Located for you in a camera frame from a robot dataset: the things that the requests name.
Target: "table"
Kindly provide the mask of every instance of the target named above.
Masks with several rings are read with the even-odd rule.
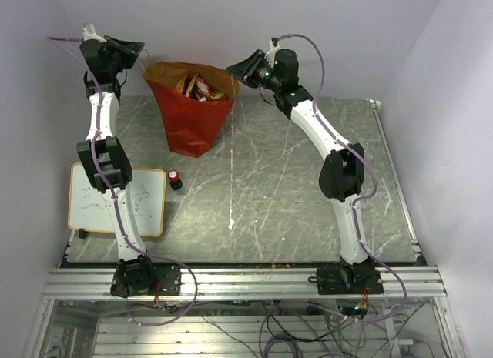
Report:
[[[319,108],[347,139],[363,145],[378,178],[361,212],[371,252],[383,261],[414,262],[411,226],[368,101],[321,99]],[[171,153],[153,97],[122,97],[120,142],[135,167],[176,169],[167,190],[162,236],[148,251],[184,262],[338,261],[332,205],[318,187],[323,160],[303,131],[260,97],[239,97],[214,147],[198,159]],[[365,173],[363,191],[371,190]],[[111,234],[74,238],[69,262],[116,262]]]

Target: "small bottle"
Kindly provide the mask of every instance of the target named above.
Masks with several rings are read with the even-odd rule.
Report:
[[[183,182],[179,179],[178,171],[172,170],[168,172],[169,185],[173,190],[180,190],[183,186]]]

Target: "handwriting on whiteboard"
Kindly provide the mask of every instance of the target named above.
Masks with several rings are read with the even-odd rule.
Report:
[[[99,192],[91,190],[91,186],[87,186],[84,189],[83,200],[79,204],[80,209],[101,209],[106,210],[104,202]],[[132,190],[132,208],[135,217],[152,218],[153,216],[145,211],[146,201],[151,197],[151,193],[148,191],[147,186],[141,184],[137,190]]]

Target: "wall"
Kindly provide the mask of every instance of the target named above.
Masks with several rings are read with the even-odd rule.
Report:
[[[414,228],[474,357],[493,348],[483,299],[493,293],[492,8],[441,0],[382,102]]]
[[[46,35],[73,35],[56,0],[0,0],[0,346],[22,355],[68,239],[69,168],[90,108],[82,70]]]
[[[220,68],[268,49],[272,36],[301,32],[327,63],[325,95],[380,100],[439,0],[60,0],[74,30],[91,22],[102,34],[146,43],[153,60]],[[302,83],[318,88],[317,54],[300,39]],[[139,67],[127,94],[150,93]]]

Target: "marble surface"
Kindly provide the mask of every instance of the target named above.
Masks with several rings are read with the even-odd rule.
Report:
[[[414,261],[391,166],[367,101],[321,99],[319,108],[377,174],[377,195],[361,207],[371,251]],[[339,260],[332,205],[318,187],[323,160],[303,131],[257,97],[238,98],[214,147],[198,159],[171,153],[151,97],[124,97],[119,139],[133,166],[177,169],[183,188],[166,193],[165,229],[148,250],[185,262]],[[365,173],[364,192],[371,190]],[[74,238],[70,262],[115,262],[111,234]]]

